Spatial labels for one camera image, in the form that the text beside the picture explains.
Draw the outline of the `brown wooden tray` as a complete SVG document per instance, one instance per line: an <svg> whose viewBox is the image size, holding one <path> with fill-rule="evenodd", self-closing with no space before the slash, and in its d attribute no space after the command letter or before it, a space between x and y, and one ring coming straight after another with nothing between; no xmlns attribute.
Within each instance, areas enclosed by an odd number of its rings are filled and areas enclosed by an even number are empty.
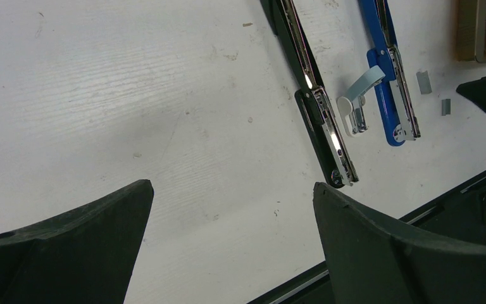
<svg viewBox="0 0 486 304"><path fill-rule="evenodd" d="M486 0L456 1L455 57L486 63Z"/></svg>

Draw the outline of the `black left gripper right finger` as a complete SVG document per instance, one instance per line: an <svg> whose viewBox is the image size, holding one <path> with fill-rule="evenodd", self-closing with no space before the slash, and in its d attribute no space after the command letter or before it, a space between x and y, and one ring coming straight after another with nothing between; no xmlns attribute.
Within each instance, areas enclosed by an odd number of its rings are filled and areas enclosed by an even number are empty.
<svg viewBox="0 0 486 304"><path fill-rule="evenodd" d="M486 245L409 225L322 182L313 208L336 303L486 303Z"/></svg>

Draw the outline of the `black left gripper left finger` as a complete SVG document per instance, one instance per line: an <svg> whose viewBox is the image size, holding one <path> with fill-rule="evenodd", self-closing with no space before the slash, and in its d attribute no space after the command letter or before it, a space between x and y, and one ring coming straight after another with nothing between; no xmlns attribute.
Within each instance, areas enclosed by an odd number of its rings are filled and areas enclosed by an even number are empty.
<svg viewBox="0 0 486 304"><path fill-rule="evenodd" d="M0 303L123 303L153 204L149 180L0 234Z"/></svg>

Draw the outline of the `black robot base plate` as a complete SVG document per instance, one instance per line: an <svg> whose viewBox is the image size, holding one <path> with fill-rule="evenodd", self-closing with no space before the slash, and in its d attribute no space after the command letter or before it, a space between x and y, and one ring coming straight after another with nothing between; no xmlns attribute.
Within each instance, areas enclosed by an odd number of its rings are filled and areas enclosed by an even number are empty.
<svg viewBox="0 0 486 304"><path fill-rule="evenodd" d="M486 303L486 171L393 218L318 182L325 261L256 303Z"/></svg>

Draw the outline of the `black stapler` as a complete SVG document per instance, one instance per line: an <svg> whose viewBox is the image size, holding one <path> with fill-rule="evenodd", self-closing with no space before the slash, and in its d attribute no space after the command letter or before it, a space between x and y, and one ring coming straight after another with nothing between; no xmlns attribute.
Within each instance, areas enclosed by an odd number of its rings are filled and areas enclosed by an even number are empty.
<svg viewBox="0 0 486 304"><path fill-rule="evenodd" d="M294 2L261 0L260 3L299 85L294 97L327 184L337 189L353 186L359 177Z"/></svg>

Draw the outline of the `small grey staple strip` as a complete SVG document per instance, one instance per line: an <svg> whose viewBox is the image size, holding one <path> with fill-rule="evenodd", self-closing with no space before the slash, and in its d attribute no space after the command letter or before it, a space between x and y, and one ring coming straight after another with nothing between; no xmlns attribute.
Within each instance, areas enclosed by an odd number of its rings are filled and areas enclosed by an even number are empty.
<svg viewBox="0 0 486 304"><path fill-rule="evenodd" d="M451 114L451 99L446 98L441 100L441 115L443 117Z"/></svg>

